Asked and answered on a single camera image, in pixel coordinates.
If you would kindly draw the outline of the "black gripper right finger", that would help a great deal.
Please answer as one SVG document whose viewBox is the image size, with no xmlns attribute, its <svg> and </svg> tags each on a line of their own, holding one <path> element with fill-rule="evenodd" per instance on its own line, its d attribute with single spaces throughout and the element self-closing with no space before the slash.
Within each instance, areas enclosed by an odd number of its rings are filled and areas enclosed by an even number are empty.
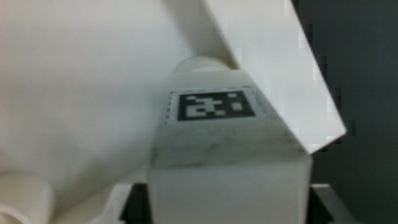
<svg viewBox="0 0 398 224">
<path fill-rule="evenodd" d="M 307 224 L 366 224 L 353 216 L 326 183 L 310 185 Z"/>
</svg>

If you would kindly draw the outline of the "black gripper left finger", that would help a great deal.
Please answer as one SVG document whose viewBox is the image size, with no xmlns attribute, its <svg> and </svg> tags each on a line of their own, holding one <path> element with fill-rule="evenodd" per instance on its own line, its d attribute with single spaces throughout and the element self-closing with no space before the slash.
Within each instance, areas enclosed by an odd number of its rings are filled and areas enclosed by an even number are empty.
<svg viewBox="0 0 398 224">
<path fill-rule="evenodd" d="M 145 183 L 120 183 L 113 186 L 104 207 L 88 224 L 149 224 Z"/>
</svg>

